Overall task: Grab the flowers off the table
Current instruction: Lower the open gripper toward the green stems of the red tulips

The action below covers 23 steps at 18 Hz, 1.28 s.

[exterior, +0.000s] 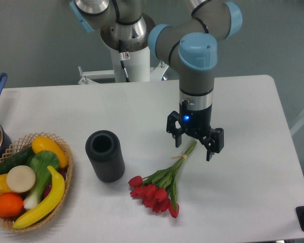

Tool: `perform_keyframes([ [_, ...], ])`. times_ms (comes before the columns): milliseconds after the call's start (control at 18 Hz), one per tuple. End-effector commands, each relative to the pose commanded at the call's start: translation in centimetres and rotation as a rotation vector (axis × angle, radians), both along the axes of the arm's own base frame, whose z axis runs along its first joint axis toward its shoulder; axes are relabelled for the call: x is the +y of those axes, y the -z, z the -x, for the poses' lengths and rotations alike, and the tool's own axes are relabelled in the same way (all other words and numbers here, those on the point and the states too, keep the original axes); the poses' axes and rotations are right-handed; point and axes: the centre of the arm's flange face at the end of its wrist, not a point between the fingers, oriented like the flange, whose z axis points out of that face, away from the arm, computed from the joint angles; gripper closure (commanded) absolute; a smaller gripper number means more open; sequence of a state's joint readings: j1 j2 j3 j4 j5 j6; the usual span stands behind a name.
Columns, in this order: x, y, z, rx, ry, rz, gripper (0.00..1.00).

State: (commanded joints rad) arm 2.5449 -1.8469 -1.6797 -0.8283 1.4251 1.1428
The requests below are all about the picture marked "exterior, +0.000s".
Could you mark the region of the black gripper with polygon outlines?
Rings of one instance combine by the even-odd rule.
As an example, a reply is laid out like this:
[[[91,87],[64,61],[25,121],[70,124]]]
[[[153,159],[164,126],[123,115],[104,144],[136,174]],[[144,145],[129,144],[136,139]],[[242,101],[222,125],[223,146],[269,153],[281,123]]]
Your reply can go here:
[[[220,153],[224,147],[224,129],[211,128],[212,106],[203,110],[189,110],[188,101],[179,105],[179,113],[172,111],[167,117],[166,132],[175,140],[175,147],[182,143],[185,133],[198,139],[206,148],[206,161],[210,161],[215,153]]]

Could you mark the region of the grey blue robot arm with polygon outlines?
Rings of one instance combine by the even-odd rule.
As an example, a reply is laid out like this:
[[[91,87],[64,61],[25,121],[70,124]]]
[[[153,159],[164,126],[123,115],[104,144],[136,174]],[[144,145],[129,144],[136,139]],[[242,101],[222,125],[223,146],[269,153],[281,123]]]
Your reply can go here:
[[[220,153],[224,131],[211,127],[213,69],[217,43],[238,32],[243,18],[232,2],[187,1],[191,19],[179,27],[155,25],[142,1],[71,1],[86,32],[100,31],[110,49],[118,83],[149,81],[150,55],[179,74],[179,110],[168,115],[166,131],[180,146],[182,134],[201,142],[206,159]]]

